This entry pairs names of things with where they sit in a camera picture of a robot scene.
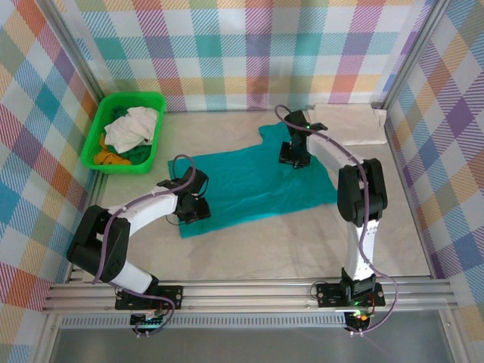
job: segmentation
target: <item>green plastic basket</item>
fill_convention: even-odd
[[[98,165],[94,163],[94,156],[101,151],[99,138],[105,132],[104,127],[113,122],[111,111],[115,107],[149,107],[157,110],[157,127],[154,130],[153,145],[148,159],[138,165]],[[151,170],[157,153],[158,138],[160,137],[163,113],[166,109],[165,98],[156,92],[120,92],[109,95],[100,102],[98,112],[89,129],[88,137],[82,148],[81,160],[87,168],[99,170],[106,174],[145,174]]]

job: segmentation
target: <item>plaid fabric backdrop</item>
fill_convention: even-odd
[[[33,0],[0,0],[0,362],[24,362],[61,282],[96,104]]]
[[[387,123],[437,275],[484,357],[484,0],[454,0]]]
[[[107,94],[190,111],[382,101],[433,0],[56,3]]]

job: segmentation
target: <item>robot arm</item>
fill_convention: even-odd
[[[348,244],[346,263],[342,270],[340,290],[344,296],[344,303],[373,293],[376,288],[376,276],[370,266],[364,261],[358,247],[363,233],[363,220],[365,202],[361,175],[356,165],[358,161],[365,170],[370,191],[370,219],[365,232],[363,252],[372,262],[374,251],[374,238],[383,210],[387,206],[385,182],[381,163],[377,159],[363,160],[354,155],[348,158],[337,143],[330,142],[329,137],[316,135],[314,131],[325,135],[327,128],[322,124],[310,124],[306,121],[302,111],[290,112],[284,121],[290,133],[291,142],[282,144],[279,155],[280,163],[289,163],[295,169],[308,166],[311,156],[316,157],[323,165],[338,175],[337,205],[340,215],[348,222]]]
[[[108,209],[90,206],[74,234],[67,251],[67,259],[91,275],[96,275],[101,261],[101,246],[106,224],[116,211],[122,209],[109,228],[106,243],[106,258],[100,280],[115,284],[134,293],[157,295],[158,279],[141,268],[130,263],[126,254],[129,238],[152,221],[176,214],[184,223],[192,223],[210,217],[209,206],[201,188],[208,177],[200,170],[195,171],[194,180],[181,190],[170,193],[170,190],[183,185],[190,178],[193,169],[189,168],[182,178],[165,180],[149,193],[153,197],[142,196],[128,205],[112,206]]]

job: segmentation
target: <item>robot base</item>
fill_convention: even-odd
[[[182,307],[183,286],[153,286],[150,287],[147,295],[166,297],[175,303],[175,309]],[[159,310],[171,309],[171,305],[157,299],[146,299],[133,296],[125,291],[116,294],[115,310]]]

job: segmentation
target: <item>white cloth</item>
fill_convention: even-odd
[[[104,127],[104,143],[114,146],[118,154],[140,144],[151,145],[157,120],[158,111],[146,107],[131,107],[125,116]]]
[[[343,145],[386,144],[386,111],[369,104],[316,104],[308,115],[310,123],[323,123]]]

